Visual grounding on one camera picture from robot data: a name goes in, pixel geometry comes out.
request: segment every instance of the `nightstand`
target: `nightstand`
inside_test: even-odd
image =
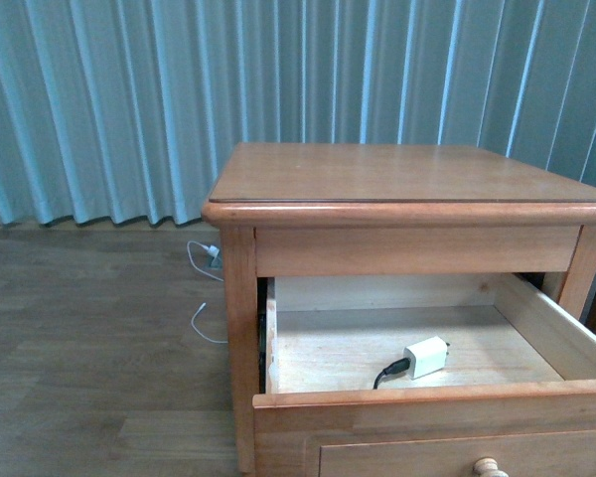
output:
[[[596,337],[575,319],[595,188],[466,146],[252,143],[203,215],[242,472],[596,476]],[[444,370],[371,389],[433,335]]]

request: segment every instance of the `open drawer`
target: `open drawer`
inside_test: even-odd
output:
[[[435,335],[444,370],[372,390]],[[596,476],[596,338],[512,274],[270,279],[266,358],[258,477],[466,477],[481,457]]]

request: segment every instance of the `light blue curtain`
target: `light blue curtain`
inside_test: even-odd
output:
[[[596,186],[596,0],[0,0],[0,222],[195,219],[238,141]]]

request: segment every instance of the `wooden knob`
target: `wooden knob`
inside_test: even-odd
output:
[[[492,457],[484,457],[475,462],[473,467],[475,474],[481,477],[509,477],[503,470],[499,470],[499,464]]]

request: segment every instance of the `floor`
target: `floor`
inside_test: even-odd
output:
[[[190,326],[207,301],[224,339],[223,288],[188,239],[217,234],[0,230],[0,477],[239,475],[226,345]]]

